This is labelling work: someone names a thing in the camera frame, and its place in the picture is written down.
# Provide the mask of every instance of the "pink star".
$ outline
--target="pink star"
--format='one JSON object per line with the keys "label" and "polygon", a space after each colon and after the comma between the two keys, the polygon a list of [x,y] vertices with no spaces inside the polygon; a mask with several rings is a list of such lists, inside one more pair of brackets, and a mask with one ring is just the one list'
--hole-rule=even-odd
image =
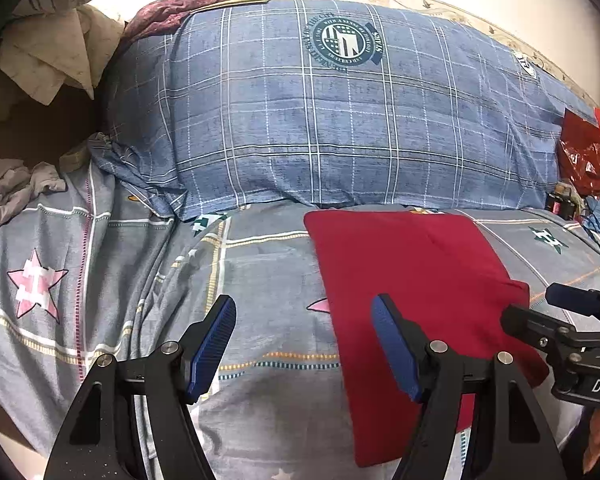
{"label": "pink star", "polygon": [[49,289],[59,282],[68,270],[53,270],[40,265],[38,252],[33,249],[31,259],[24,262],[24,268],[7,272],[10,280],[18,287],[16,317],[24,316],[36,305],[44,308],[57,321],[58,310],[49,294]]}

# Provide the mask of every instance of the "circular logo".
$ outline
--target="circular logo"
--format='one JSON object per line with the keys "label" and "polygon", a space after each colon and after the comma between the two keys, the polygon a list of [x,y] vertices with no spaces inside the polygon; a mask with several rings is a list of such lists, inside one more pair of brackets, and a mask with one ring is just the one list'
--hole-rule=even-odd
{"label": "circular logo", "polygon": [[304,44],[312,57],[330,68],[344,70],[371,60],[379,64],[382,39],[371,23],[332,14],[312,19],[304,30]]}

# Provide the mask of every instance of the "bed sheet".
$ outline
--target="bed sheet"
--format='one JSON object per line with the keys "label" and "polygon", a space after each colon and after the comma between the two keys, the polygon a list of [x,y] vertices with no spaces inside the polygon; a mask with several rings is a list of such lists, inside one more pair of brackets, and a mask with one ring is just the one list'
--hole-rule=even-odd
{"label": "bed sheet", "polygon": [[566,107],[592,108],[493,38],[336,0],[192,14],[110,67],[91,153],[160,215],[247,203],[544,205]]}
{"label": "bed sheet", "polygon": [[[0,229],[0,403],[39,452],[50,452],[97,356],[144,356],[230,294],[234,335],[209,393],[190,409],[218,477],[391,478],[395,463],[353,461],[338,349],[302,222],[313,206],[245,205],[192,225],[153,216],[93,163],[63,177],[67,192],[41,197]],[[529,283],[533,308],[600,328],[543,301],[554,280],[600,288],[600,248],[578,224],[538,210],[449,213],[476,222],[511,277]],[[368,236],[390,243],[372,225]],[[25,269],[45,276],[42,288],[19,289]],[[561,440],[578,409],[548,385],[538,395]],[[144,406],[138,417],[146,465],[159,478]],[[459,478],[467,442],[468,432],[456,437],[449,479]]]}

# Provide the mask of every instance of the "silver bolt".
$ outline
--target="silver bolt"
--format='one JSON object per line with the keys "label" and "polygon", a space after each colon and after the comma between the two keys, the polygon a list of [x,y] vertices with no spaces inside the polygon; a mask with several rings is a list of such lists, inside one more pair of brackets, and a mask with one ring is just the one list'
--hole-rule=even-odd
{"label": "silver bolt", "polygon": [[449,349],[446,343],[444,341],[440,341],[439,339],[429,343],[429,348],[431,348],[436,354],[443,354]]}
{"label": "silver bolt", "polygon": [[113,356],[111,354],[102,354],[100,357],[98,357],[96,364],[104,368],[105,366],[109,366],[112,361]]}
{"label": "silver bolt", "polygon": [[178,343],[176,343],[175,341],[167,341],[166,343],[163,343],[162,346],[160,346],[160,351],[163,354],[173,354],[175,351],[178,350]]}
{"label": "silver bolt", "polygon": [[498,352],[498,361],[504,365],[510,365],[513,362],[513,355],[509,352]]}

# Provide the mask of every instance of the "white tag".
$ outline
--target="white tag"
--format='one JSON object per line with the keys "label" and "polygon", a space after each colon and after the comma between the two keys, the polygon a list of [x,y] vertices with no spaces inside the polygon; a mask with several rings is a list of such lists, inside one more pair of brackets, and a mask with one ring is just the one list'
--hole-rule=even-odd
{"label": "white tag", "polygon": [[536,69],[529,63],[529,60],[526,58],[526,54],[522,54],[522,52],[518,52],[517,50],[513,51],[513,55],[520,63],[520,66],[525,69],[525,72],[528,73],[533,79],[536,78]]}

